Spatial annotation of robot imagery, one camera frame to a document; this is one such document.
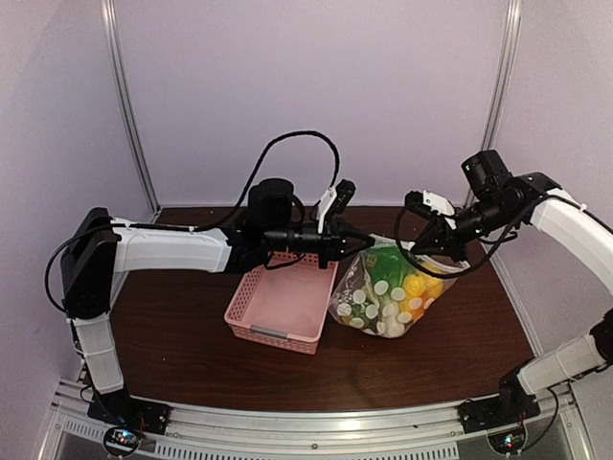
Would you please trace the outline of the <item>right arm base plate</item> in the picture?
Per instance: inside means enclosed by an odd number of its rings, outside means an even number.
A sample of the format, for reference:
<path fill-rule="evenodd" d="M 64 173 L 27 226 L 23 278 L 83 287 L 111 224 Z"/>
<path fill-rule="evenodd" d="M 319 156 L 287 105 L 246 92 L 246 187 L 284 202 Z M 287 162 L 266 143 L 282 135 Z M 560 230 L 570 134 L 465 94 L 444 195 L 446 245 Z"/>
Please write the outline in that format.
<path fill-rule="evenodd" d="M 458 406 L 458 416 L 465 434 L 515 426 L 538 416 L 540 406 L 535 398 L 523 402 L 504 401 L 501 396 L 466 400 Z"/>

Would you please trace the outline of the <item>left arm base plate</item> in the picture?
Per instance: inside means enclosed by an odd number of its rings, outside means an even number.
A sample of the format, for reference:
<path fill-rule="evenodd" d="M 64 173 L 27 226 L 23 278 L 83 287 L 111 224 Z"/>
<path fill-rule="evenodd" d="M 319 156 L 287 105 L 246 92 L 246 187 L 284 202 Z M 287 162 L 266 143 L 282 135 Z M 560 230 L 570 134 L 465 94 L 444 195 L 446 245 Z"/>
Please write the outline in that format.
<path fill-rule="evenodd" d="M 126 386 L 106 394 L 93 386 L 92 392 L 87 410 L 89 418 L 109 425 L 139 429 L 144 433 L 166 433 L 170 417 L 170 407 L 167 404 L 133 398 Z"/>

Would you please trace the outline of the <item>clear zip top bag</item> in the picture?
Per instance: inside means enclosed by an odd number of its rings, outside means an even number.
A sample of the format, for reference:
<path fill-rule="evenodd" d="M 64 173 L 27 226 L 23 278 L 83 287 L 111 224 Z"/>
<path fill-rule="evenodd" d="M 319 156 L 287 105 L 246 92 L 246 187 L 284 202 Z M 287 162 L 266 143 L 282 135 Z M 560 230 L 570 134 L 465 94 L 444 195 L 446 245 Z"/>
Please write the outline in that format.
<path fill-rule="evenodd" d="M 387 245 L 397 247 L 392 239 L 379 235 L 375 235 L 374 238 L 375 245 L 373 247 Z M 408 325 L 397 321 L 397 303 L 407 298 L 403 287 L 394 288 L 388 295 L 378 296 L 375 294 L 364 262 L 364 254 L 367 250 L 363 250 L 356 255 L 338 283 L 329 299 L 328 313 L 337 323 L 355 328 L 364 334 L 384 338 L 401 337 L 418 321 Z M 456 263 L 441 256 L 412 255 L 411 259 L 422 266 L 424 270 L 419 270 L 406 261 L 408 264 L 407 275 L 415 272 L 421 272 L 429 276 L 431 276 L 430 272 L 448 275 L 469 268 L 468 262 Z M 452 279 L 441 280 L 444 282 L 444 292 L 454 283 Z"/>

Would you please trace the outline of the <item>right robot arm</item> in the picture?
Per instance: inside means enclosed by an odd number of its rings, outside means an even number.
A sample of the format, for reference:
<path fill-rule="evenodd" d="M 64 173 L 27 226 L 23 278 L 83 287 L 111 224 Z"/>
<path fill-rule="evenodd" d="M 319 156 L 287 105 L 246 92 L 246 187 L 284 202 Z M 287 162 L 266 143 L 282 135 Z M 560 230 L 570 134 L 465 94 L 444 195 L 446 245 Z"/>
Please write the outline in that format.
<path fill-rule="evenodd" d="M 572 197 L 589 204 L 606 223 L 612 221 L 611 160 L 567 149 L 505 150 L 502 157 L 515 173 L 546 173 Z M 510 321 L 504 323 L 488 313 L 473 323 L 481 349 L 504 358 L 503 363 L 491 366 L 495 377 L 532 353 L 531 337 L 549 352 L 587 330 L 612 306 L 611 294 L 587 267 L 532 228 L 522 231 L 518 241 L 504 245 L 496 260 L 481 273 L 495 273 L 494 284 L 507 286 L 514 307 L 504 315 Z"/>

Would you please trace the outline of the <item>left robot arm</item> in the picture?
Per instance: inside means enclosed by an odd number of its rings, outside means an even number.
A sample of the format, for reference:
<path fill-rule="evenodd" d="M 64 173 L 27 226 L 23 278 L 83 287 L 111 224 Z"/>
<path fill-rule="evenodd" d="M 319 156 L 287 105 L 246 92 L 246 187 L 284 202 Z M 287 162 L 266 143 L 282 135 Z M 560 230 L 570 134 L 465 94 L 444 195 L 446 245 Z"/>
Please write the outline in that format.
<path fill-rule="evenodd" d="M 112 218 L 94 208 L 67 243 L 61 258 L 62 306 L 76 334 L 102 412 L 118 426 L 131 424 L 137 403 L 125 381 L 110 326 L 111 286 L 117 273 L 199 270 L 243 274 L 268 265 L 276 251 L 313 254 L 320 268 L 374 245 L 373 237 L 338 216 L 351 201 L 349 180 L 327 189 L 317 220 L 292 218 L 300 200 L 291 182 L 264 179 L 247 194 L 234 223 L 211 228 L 143 224 Z"/>

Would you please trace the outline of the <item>yellow lemon toy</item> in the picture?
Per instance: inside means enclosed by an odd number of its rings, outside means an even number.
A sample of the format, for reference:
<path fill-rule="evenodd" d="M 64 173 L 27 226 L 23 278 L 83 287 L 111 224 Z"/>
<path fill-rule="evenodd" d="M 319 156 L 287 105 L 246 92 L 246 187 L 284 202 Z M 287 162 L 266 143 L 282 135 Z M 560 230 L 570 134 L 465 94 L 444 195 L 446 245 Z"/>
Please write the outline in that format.
<path fill-rule="evenodd" d="M 437 299 L 445 290 L 443 280 L 421 272 L 407 275 L 403 280 L 402 287 L 408 299 L 417 297 Z"/>

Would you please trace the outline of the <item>green bok choy toy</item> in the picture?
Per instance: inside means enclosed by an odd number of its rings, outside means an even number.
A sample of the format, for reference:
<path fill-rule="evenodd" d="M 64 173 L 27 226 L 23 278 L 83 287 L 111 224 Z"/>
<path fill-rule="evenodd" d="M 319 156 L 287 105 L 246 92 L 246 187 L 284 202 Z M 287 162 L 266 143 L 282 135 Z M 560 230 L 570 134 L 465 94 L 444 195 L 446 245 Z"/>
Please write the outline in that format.
<path fill-rule="evenodd" d="M 368 249 L 364 262 L 376 295 L 388 295 L 394 288 L 402 287 L 408 264 L 395 246 Z"/>

